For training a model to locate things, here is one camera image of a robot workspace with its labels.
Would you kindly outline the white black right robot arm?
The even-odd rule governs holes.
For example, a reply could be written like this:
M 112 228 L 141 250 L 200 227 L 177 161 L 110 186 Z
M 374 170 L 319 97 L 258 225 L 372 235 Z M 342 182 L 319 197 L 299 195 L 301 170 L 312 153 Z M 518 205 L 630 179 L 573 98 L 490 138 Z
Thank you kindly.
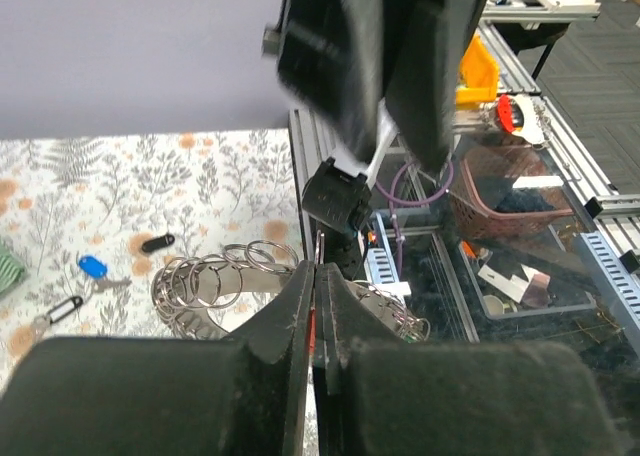
M 390 142 L 401 136 L 426 170 L 447 161 L 459 66 L 486 1 L 282 0 L 266 31 L 280 83 L 338 139 L 301 205 L 346 276 L 356 272 L 351 244 Z

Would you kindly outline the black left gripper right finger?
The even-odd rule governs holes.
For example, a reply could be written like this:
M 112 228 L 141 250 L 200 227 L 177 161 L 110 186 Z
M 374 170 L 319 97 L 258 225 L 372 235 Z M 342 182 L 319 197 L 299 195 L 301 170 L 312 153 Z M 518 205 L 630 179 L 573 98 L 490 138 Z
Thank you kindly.
M 595 379 L 553 342 L 409 343 L 316 270 L 323 455 L 616 455 Z

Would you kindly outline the key with red tag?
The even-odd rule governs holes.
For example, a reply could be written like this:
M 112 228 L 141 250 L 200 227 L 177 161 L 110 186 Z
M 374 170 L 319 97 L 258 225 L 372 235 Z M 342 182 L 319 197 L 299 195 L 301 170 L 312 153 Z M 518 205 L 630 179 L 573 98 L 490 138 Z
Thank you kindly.
M 311 309 L 309 312 L 309 341 L 308 341 L 308 351 L 309 357 L 313 359 L 314 351 L 315 351 L 315 341 L 316 341 L 316 311 L 315 309 Z

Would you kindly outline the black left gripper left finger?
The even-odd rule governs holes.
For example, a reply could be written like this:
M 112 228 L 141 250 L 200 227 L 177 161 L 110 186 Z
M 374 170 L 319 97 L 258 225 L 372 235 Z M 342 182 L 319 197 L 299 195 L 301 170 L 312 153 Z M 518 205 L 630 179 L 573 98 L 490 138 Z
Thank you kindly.
M 5 455 L 298 455 L 315 268 L 213 341 L 56 337 L 1 399 Z

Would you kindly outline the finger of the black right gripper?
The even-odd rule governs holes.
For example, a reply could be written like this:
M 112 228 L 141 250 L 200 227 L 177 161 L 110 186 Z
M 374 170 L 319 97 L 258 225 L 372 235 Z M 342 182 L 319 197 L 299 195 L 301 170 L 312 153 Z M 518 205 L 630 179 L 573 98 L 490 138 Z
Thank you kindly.
M 386 109 L 427 171 L 451 151 L 459 64 L 487 0 L 383 0 Z
M 281 84 L 331 125 L 353 157 L 377 146 L 383 0 L 283 0 L 275 28 Z

